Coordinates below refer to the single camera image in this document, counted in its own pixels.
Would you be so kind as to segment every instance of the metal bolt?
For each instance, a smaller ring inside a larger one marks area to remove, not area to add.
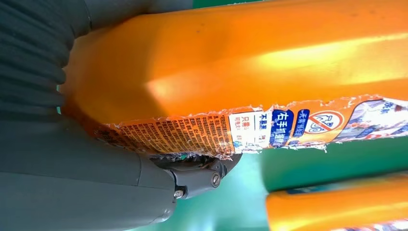
[[[184,196],[183,190],[177,190],[177,191],[174,192],[174,198],[176,198],[176,199],[180,199],[183,196]]]
[[[214,188],[218,187],[219,184],[221,183],[221,176],[219,173],[215,172],[213,174],[213,178],[211,179],[211,184],[213,185]]]

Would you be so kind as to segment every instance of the green background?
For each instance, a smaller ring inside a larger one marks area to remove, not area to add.
[[[194,6],[238,2],[196,0]],[[245,154],[218,189],[178,200],[168,221],[135,231],[267,231],[268,192],[407,169],[407,143],[408,138],[382,139],[331,144],[327,153],[280,149]]]

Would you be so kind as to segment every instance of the warning sticker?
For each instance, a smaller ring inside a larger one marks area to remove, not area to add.
[[[318,148],[330,142],[408,135],[408,105],[379,96],[304,101],[268,110],[252,107],[190,116],[104,124],[97,139],[145,154],[228,157],[266,148]]]
[[[335,111],[322,111],[314,113],[309,117],[305,133],[320,134],[332,131],[343,124],[344,117]]]

